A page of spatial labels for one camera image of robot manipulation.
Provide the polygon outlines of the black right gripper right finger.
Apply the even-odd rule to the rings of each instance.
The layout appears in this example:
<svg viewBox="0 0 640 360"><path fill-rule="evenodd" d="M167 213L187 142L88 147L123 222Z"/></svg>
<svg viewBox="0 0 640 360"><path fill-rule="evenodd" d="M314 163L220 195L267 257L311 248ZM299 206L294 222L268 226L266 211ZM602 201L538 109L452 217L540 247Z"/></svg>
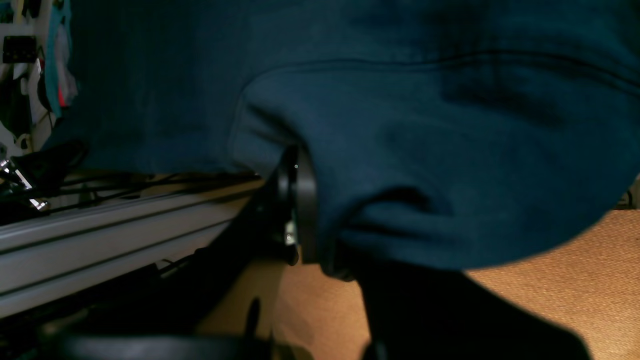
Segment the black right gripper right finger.
<svg viewBox="0 0 640 360"><path fill-rule="evenodd" d="M590 360L576 333L510 303L459 269L336 241L323 271L361 289L364 360Z"/></svg>

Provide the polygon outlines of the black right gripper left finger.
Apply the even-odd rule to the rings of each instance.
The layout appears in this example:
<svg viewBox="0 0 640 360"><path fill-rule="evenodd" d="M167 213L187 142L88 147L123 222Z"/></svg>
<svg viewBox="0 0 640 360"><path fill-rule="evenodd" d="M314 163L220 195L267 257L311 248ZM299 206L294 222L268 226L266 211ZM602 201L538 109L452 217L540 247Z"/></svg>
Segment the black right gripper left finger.
<svg viewBox="0 0 640 360"><path fill-rule="evenodd" d="M285 266L315 264L318 199L313 160L290 146L231 224L166 280L155 332L269 337Z"/></svg>

